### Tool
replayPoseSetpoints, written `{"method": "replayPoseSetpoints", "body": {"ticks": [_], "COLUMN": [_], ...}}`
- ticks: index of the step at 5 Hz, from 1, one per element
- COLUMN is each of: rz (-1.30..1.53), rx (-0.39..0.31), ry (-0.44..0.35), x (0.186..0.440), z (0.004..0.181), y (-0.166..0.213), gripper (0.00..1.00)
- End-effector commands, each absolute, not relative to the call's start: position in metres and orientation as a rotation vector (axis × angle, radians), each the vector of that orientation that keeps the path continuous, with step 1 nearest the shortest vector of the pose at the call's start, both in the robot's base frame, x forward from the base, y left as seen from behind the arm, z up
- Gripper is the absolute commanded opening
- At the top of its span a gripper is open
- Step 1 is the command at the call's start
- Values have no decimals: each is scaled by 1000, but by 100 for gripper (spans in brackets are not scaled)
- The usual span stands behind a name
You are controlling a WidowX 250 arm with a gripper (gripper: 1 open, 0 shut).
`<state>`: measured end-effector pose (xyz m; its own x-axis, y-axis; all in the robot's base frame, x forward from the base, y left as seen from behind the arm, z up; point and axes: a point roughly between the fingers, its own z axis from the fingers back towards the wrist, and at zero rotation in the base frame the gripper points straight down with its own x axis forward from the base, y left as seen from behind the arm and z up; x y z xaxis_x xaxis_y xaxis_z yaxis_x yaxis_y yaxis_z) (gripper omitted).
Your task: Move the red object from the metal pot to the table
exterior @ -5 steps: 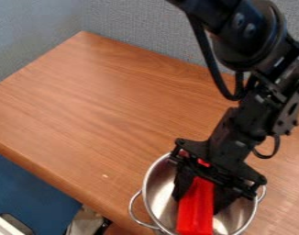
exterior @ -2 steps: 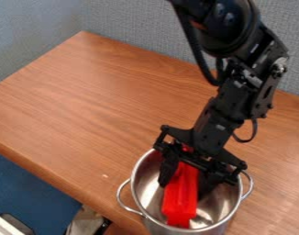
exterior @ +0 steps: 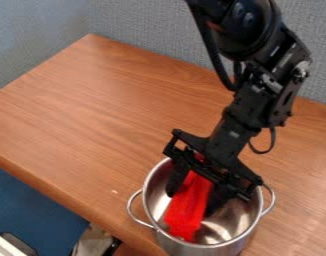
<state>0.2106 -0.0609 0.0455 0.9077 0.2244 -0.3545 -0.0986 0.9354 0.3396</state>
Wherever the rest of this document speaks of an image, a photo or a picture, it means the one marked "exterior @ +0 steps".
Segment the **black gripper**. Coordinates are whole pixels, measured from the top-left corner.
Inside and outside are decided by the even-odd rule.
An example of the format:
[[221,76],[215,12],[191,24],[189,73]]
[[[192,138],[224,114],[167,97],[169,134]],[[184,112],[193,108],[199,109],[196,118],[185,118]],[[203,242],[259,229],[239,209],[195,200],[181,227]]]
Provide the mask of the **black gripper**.
[[253,190],[263,185],[257,174],[239,160],[239,154],[260,129],[249,128],[232,118],[223,118],[208,137],[199,137],[173,129],[163,154],[171,161],[165,185],[168,197],[179,192],[191,170],[213,183],[204,216],[232,199],[251,199]]

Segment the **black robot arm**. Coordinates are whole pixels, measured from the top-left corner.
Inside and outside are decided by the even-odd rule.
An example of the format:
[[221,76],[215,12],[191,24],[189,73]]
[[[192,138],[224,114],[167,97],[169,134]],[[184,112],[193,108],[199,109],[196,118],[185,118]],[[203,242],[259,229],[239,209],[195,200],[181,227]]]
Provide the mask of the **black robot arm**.
[[251,199],[263,179],[239,160],[263,129],[276,135],[292,116],[292,104],[310,75],[311,53],[282,20],[274,0],[185,0],[217,77],[233,100],[207,137],[179,129],[164,148],[173,171],[168,196],[195,171],[213,184],[205,213]]

